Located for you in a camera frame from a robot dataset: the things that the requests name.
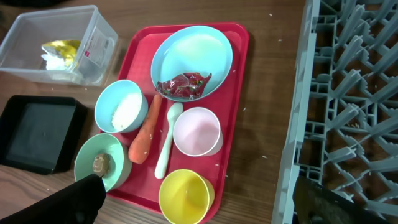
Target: yellow cup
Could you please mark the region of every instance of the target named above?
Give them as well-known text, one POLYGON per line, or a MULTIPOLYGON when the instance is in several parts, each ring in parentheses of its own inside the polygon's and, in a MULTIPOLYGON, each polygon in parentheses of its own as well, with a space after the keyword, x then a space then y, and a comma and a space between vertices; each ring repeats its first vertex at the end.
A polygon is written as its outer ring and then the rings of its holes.
POLYGON ((160 209, 170 223, 200 222, 213 201, 212 184, 191 170, 180 169, 172 172, 160 186, 160 209))

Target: snack package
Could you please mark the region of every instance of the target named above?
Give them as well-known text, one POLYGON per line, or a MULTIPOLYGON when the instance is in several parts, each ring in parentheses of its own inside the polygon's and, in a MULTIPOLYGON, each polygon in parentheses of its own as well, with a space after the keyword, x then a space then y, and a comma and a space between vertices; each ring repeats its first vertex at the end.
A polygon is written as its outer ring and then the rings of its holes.
POLYGON ((211 74, 203 78, 197 72, 183 73, 172 80, 163 83, 157 82, 156 91, 165 96, 192 100, 201 97, 210 78, 211 74))
POLYGON ((73 63, 80 40, 56 40, 42 44, 47 53, 42 58, 47 62, 47 70, 66 70, 73 63))

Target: orange carrot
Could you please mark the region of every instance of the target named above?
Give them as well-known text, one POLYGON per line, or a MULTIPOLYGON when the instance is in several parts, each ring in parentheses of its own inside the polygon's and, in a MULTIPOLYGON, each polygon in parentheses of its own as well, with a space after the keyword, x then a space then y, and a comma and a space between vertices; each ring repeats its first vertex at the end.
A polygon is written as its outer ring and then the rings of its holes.
POLYGON ((130 145, 129 159, 131 162, 142 164, 147 159, 161 104, 162 96, 156 94, 154 100, 150 104, 149 111, 141 129, 130 145))

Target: spoon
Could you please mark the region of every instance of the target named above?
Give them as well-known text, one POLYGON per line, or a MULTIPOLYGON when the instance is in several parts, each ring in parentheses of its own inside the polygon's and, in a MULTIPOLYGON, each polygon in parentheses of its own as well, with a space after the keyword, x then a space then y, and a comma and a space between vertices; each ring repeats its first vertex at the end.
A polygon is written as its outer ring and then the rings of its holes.
POLYGON ((177 118, 182 114, 182 111, 183 111, 182 103, 174 103, 167 112, 169 131, 167 132, 167 137, 166 140, 164 141, 162 152, 160 153, 159 160, 157 161, 155 168, 155 177, 158 179, 163 179, 166 173, 167 163, 169 161, 169 155, 170 155, 170 148, 172 146, 172 141, 173 141, 174 124, 177 118))

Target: black tray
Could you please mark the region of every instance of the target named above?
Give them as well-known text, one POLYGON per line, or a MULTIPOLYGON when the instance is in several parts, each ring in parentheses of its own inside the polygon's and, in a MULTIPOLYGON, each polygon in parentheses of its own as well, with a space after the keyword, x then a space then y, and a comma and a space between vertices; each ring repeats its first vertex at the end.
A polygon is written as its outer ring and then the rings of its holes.
POLYGON ((11 97, 0 118, 0 164, 38 174, 69 170, 86 115, 70 97, 11 97))

